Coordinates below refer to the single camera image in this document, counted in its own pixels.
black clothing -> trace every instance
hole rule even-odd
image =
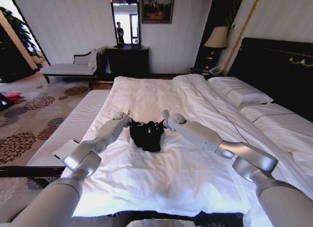
[[[160,139],[164,132],[163,121],[159,123],[132,121],[130,132],[137,147],[149,152],[159,152],[161,150]]]
[[[118,36],[118,42],[119,43],[124,43],[124,38],[123,38],[123,28],[117,28],[117,36]]]

black headboard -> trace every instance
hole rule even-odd
[[[313,44],[244,38],[228,76],[313,122]]]

lamp shade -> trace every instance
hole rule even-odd
[[[226,26],[217,26],[214,28],[210,38],[205,42],[206,47],[227,47],[227,31]]]

red object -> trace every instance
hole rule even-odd
[[[17,92],[5,94],[4,96],[6,96],[11,101],[17,101],[21,98],[24,98],[23,96],[20,96],[20,95],[21,95],[21,92],[17,91]]]

white duvet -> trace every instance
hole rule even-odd
[[[83,140],[116,112],[130,109],[136,121],[162,120],[161,111],[180,113],[215,130],[228,141],[251,143],[279,158],[273,174],[311,198],[312,187],[293,161],[248,119],[222,100],[200,75],[173,80],[115,78],[113,88]],[[137,148],[124,129],[100,154],[98,170],[86,179],[74,216],[100,216],[122,210],[155,210],[194,216],[200,211],[241,212],[246,226],[270,226],[255,196],[254,184],[241,178],[232,161],[198,149],[178,133],[165,130],[161,152]],[[66,169],[63,177],[70,171]]]

